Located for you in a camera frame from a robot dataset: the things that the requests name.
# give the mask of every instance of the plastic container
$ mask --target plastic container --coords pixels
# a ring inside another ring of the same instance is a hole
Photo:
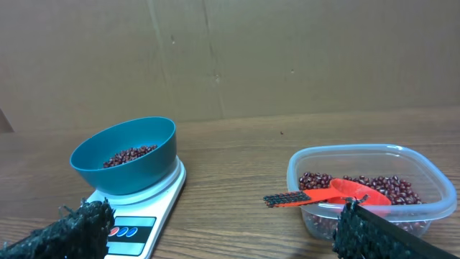
[[[334,178],[399,176],[412,183],[412,190],[426,204],[366,206],[408,232],[421,236],[433,220],[455,211],[456,190],[450,180],[431,161],[406,147],[388,144],[332,145],[310,147],[291,157],[287,168],[287,188],[299,191],[299,178],[305,172],[326,173]],[[311,204],[302,206],[308,231],[317,238],[330,240],[343,205]]]
[[[128,163],[103,168],[113,155],[143,145],[157,148]],[[146,117],[112,126],[87,139],[73,151],[70,165],[97,190],[127,195],[157,183],[171,172],[176,154],[175,123],[164,117]]]

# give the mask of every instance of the teal bowl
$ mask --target teal bowl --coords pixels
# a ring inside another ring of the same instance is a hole
[[[122,150],[156,145],[136,160],[104,168],[104,162]],[[70,165],[92,187],[106,194],[141,191],[173,169],[176,157],[175,124],[164,117],[146,117],[115,125],[87,139],[70,157]]]

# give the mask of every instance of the wooden surface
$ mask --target wooden surface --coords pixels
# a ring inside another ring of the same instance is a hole
[[[299,209],[261,200],[287,189],[290,156],[316,145],[395,143],[427,156],[458,190],[459,118],[455,106],[180,123],[188,179],[155,257],[336,258],[331,243],[307,233]],[[60,205],[77,207],[91,194],[68,158],[98,130],[0,135],[0,241],[19,240],[58,219]],[[460,256],[460,213],[423,238]]]

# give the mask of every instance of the brown cardboard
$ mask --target brown cardboard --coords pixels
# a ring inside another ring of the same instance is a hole
[[[0,109],[0,133],[13,132],[12,126],[9,124],[5,114]]]
[[[15,131],[460,104],[460,2],[0,2]]]

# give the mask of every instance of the red scoop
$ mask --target red scoop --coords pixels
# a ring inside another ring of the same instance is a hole
[[[332,204],[345,204],[346,201],[343,198],[363,199],[366,194],[368,198],[362,203],[363,206],[391,205],[391,201],[379,191],[360,183],[339,178],[333,179],[329,188],[275,194],[264,197],[264,200],[266,205],[270,207],[301,206],[325,200]]]

